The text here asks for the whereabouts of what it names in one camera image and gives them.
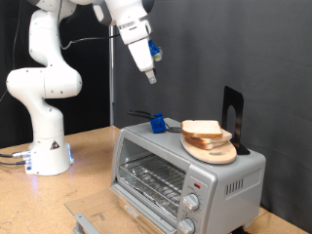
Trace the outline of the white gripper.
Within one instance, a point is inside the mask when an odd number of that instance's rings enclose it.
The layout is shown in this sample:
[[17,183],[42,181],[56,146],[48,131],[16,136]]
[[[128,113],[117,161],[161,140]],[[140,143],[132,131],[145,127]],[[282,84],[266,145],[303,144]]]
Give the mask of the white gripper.
[[153,57],[151,56],[148,39],[143,38],[128,45],[131,55],[141,72],[145,72],[150,84],[157,82]]

